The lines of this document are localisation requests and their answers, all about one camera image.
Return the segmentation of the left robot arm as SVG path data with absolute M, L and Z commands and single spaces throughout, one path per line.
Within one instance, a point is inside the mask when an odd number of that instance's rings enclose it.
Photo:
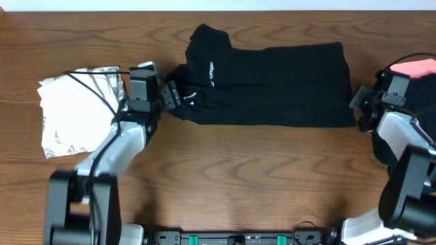
M 138 224 L 123 223 L 118 180 L 142 152 L 160 114 L 180 105 L 173 82 L 159 84 L 152 62 L 132 67 L 130 97 L 113 112 L 111 130 L 103 142 L 71 171 L 55 171 L 48 182 L 44 243 L 152 244 Z

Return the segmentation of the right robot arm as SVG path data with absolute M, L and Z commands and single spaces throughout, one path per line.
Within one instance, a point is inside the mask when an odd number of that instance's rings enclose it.
M 361 132 L 370 132 L 394 161 L 379 204 L 347 218 L 332 235 L 338 244 L 435 243 L 435 141 L 415 112 L 405 109 L 411 78 L 383 69 L 372 87 L 362 86 L 350 107 L 362 112 Z

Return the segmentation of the black t-shirt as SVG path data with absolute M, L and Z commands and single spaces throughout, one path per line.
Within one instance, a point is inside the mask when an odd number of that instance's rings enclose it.
M 349 67 L 339 42 L 243 50 L 201 24 L 186 61 L 167 76 L 181 97 L 171 114 L 199 125 L 353 127 Z

